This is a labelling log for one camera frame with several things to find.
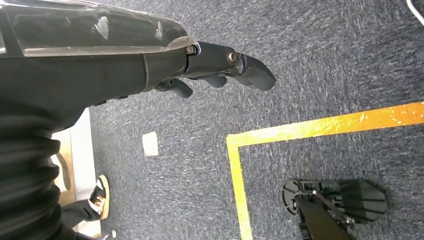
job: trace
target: black mechanical device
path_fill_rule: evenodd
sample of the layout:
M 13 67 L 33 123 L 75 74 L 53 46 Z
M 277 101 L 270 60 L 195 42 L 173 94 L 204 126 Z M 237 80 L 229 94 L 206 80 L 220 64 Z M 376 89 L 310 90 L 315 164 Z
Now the black mechanical device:
M 349 228 L 373 223 L 389 209 L 386 195 L 364 180 L 290 180 L 282 199 L 300 217 L 304 240 L 354 240 Z
M 52 133 L 85 108 L 151 90 L 188 98 L 181 79 L 266 91 L 258 59 L 196 41 L 177 21 L 79 0 L 0 0 L 0 239 L 86 240 L 63 225 Z

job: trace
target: bolt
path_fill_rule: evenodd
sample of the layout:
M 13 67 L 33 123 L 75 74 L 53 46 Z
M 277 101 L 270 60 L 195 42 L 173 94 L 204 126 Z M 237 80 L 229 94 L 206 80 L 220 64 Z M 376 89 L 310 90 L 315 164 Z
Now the bolt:
M 190 45 L 190 46 L 188 46 L 188 47 L 185 48 L 185 52 L 188 55 L 195 55 L 196 52 L 197 52 L 197 49 L 196 49 L 196 47 L 194 45 Z
M 226 54 L 226 59 L 229 62 L 229 64 L 234 65 L 237 62 L 237 53 L 234 50 L 229 50 Z

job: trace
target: prosthetic arm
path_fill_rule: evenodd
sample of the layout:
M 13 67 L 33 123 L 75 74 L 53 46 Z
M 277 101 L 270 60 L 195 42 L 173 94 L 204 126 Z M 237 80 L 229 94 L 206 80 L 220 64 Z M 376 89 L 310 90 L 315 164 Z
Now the prosthetic arm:
M 0 0 L 0 239 L 88 239 L 61 221 L 52 133 L 84 108 L 128 95 L 172 91 L 181 78 L 222 87 L 231 77 L 266 91 L 259 60 L 196 41 L 176 21 L 74 0 Z

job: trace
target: white cable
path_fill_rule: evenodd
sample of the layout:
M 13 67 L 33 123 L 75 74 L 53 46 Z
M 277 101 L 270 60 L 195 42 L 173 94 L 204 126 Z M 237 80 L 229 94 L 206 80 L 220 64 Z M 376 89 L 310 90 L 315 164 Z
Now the white cable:
M 415 8 L 414 4 L 412 3 L 412 0 L 406 0 L 406 3 L 408 4 L 409 9 L 411 12 L 415 15 L 415 17 L 419 20 L 419 22 L 424 26 L 424 17 L 421 15 L 421 13 Z

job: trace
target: yellow floor marking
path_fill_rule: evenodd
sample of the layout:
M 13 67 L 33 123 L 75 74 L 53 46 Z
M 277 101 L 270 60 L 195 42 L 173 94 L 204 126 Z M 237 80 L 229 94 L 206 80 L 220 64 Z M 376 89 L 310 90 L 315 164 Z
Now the yellow floor marking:
M 424 124 L 424 101 L 228 135 L 226 143 L 241 239 L 253 237 L 239 147 L 416 124 Z

